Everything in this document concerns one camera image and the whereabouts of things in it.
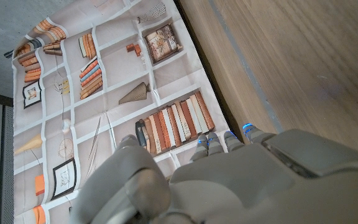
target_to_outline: picture frame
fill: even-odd
[[[178,43],[178,38],[175,35],[171,23],[165,24],[153,32],[148,33],[144,39],[153,64],[169,58],[182,48]]]
[[[41,102],[41,86],[39,80],[23,87],[24,109]]]
[[[53,168],[53,179],[55,186],[51,200],[74,191],[77,182],[75,160],[69,159],[63,164]]]

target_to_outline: bookshelf print fabric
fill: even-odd
[[[12,67],[14,223],[68,223],[128,134],[168,177],[199,134],[228,130],[172,0],[77,0],[29,31]]]

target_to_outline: robotic hand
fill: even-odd
[[[358,223],[358,152],[300,130],[198,138],[169,183],[134,136],[89,178],[70,223]]]

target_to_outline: wood grain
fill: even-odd
[[[265,108],[208,1],[180,2],[237,125],[252,122],[260,129],[275,133]]]
[[[214,2],[284,129],[358,150],[358,1]],[[181,3],[239,125],[274,131],[209,2]]]

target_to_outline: concrete ceiling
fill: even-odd
[[[74,0],[0,0],[0,95],[13,96],[12,50],[35,25]]]

